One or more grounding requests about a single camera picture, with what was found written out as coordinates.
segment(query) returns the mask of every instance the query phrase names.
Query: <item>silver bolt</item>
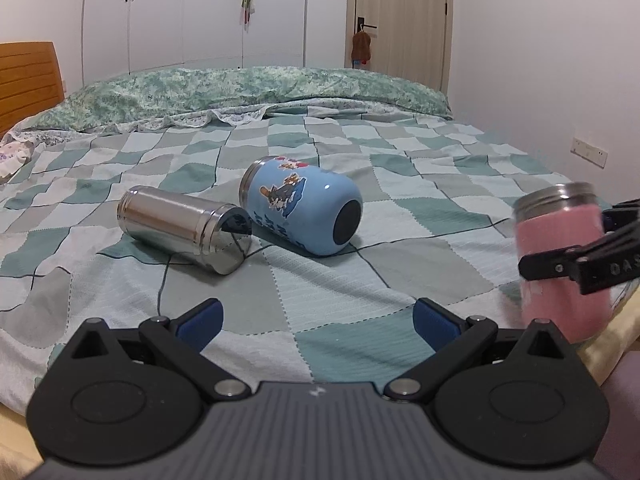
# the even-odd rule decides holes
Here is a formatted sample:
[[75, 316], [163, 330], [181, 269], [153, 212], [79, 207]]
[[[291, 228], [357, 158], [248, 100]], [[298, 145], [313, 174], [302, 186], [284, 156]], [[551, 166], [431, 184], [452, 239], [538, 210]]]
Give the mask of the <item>silver bolt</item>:
[[246, 384], [238, 379], [224, 379], [213, 387], [215, 392], [224, 397], [235, 397], [244, 392]]
[[389, 389], [396, 395], [413, 395], [420, 391], [420, 383], [415, 379], [395, 379], [389, 383]]

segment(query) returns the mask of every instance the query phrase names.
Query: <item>checkered bed sheet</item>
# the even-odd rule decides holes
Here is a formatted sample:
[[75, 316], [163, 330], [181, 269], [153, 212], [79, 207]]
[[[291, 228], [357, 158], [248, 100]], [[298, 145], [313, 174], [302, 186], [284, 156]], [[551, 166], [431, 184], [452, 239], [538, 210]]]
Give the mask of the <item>checkered bed sheet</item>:
[[[128, 328], [209, 297], [225, 323], [203, 354], [252, 386], [384, 384], [432, 353], [412, 327], [418, 297], [518, 326], [511, 206], [567, 179], [472, 126], [369, 119], [289, 116], [39, 145], [0, 187], [0, 402], [24, 412], [85, 318]], [[340, 254], [311, 258], [263, 233], [222, 277], [117, 225], [118, 200], [136, 185], [237, 203], [244, 170], [265, 155], [356, 182], [364, 214]]]

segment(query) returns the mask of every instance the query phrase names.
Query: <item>wooden headboard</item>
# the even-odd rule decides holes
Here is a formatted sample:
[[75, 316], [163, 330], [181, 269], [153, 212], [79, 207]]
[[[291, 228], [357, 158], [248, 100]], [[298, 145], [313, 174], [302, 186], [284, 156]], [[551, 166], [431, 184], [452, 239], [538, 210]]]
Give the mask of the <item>wooden headboard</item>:
[[0, 139], [19, 121], [64, 98], [53, 43], [0, 43]]

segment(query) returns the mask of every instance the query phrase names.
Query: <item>power socket panel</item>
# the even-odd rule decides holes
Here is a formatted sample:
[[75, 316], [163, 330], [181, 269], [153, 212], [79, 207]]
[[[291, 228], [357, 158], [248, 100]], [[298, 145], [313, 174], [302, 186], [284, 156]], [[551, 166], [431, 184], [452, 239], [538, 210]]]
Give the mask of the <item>power socket panel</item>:
[[605, 152], [601, 148], [591, 146], [589, 143], [574, 137], [574, 141], [571, 143], [571, 152], [575, 155], [581, 156], [585, 160], [604, 168], [607, 163], [607, 157], [609, 153]]

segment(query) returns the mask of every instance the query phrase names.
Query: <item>white wall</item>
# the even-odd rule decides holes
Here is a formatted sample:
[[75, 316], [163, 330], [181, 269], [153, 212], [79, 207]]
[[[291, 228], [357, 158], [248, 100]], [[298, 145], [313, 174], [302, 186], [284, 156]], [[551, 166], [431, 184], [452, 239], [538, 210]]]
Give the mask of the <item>white wall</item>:
[[82, 0], [0, 0], [0, 43], [53, 41], [67, 93], [82, 86]]
[[308, 0], [306, 8], [306, 66], [344, 67], [347, 0]]
[[[609, 201], [640, 197], [640, 0], [454, 0], [449, 99]], [[572, 137], [609, 152], [604, 170]]]

